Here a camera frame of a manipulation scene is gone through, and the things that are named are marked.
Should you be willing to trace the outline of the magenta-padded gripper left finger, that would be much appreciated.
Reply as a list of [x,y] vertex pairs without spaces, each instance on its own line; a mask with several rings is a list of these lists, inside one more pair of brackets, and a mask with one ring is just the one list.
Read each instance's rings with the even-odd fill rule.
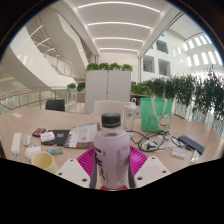
[[56,175],[81,187],[94,189],[97,183],[95,149],[90,148],[77,159],[69,158]]

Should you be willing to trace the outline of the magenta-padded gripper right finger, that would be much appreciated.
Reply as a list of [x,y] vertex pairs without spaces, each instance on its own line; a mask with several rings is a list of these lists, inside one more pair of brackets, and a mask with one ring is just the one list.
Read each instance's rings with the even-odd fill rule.
[[146,156],[142,151],[130,147],[128,181],[131,188],[140,188],[170,174],[156,156]]

